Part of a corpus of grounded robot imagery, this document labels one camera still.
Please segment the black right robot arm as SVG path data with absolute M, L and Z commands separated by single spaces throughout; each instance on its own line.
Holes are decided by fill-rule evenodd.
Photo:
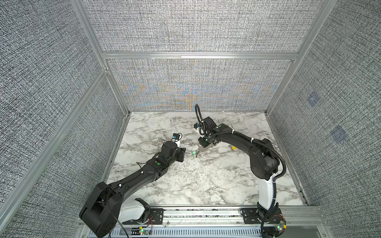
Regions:
M 250 169 L 257 177 L 259 185 L 255 217 L 261 223 L 261 235 L 264 238 L 282 235 L 286 230 L 286 221 L 276 201 L 276 180 L 284 176 L 287 166 L 271 141 L 248 137 L 226 124 L 216 125 L 210 117 L 199 120 L 193 127 L 200 135 L 198 141 L 202 148 L 225 142 L 249 156 Z

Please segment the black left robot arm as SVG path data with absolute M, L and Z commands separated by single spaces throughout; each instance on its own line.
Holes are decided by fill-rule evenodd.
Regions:
M 81 209 L 80 219 L 98 238 L 108 235 L 117 224 L 122 224 L 119 215 L 124 201 L 146 184 L 165 175 L 174 162 L 182 163 L 185 152 L 186 148 L 167 141 L 133 174 L 110 184 L 98 183 Z

